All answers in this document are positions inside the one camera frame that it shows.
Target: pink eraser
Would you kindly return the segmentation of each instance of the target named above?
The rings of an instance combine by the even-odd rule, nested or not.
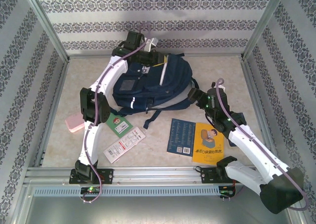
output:
[[[84,120],[82,117],[82,114],[79,112],[77,114],[71,115],[65,120],[70,132],[75,133],[76,131],[84,128]]]

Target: cartoon illustration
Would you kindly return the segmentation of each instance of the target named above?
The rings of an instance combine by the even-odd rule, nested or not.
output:
[[[216,129],[211,129],[207,131],[206,129],[201,130],[201,138],[203,139],[202,145],[209,149],[215,147],[215,140],[213,139],[217,135]]]
[[[119,119],[119,118],[115,118],[115,119],[113,120],[113,123],[114,123],[114,124],[120,123],[120,119]]]

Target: yellow book cover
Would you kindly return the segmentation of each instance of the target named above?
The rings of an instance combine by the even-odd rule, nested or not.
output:
[[[193,162],[216,165],[224,158],[224,135],[210,124],[197,123]]]

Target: green card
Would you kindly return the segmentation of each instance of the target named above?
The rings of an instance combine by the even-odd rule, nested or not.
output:
[[[119,138],[123,137],[133,127],[127,119],[112,113],[110,114],[106,124]]]

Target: beige floor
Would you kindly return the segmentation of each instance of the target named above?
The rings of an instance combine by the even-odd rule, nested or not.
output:
[[[200,88],[207,91],[211,83],[219,77],[225,79],[226,93],[231,110],[243,112],[248,125],[261,140],[260,128],[250,100],[238,57],[185,57],[190,63],[193,76]],[[80,111],[79,92],[89,87],[103,71],[109,59],[72,59],[67,72],[63,92],[60,98],[55,121],[50,133],[43,165],[44,167],[73,167],[81,151],[83,130],[76,133],[68,131],[65,119]],[[117,108],[113,98],[108,98],[110,106]],[[144,121],[153,112],[127,116],[132,125],[143,129]],[[118,137],[105,125],[99,137],[99,167],[137,167],[137,166],[195,166],[191,157],[167,153],[167,143],[172,118],[205,122],[204,113],[195,105],[183,111],[162,112],[143,129],[146,138],[133,149],[111,164],[103,151]],[[238,148],[229,148],[225,141],[225,156],[233,155],[245,165],[251,162]]]

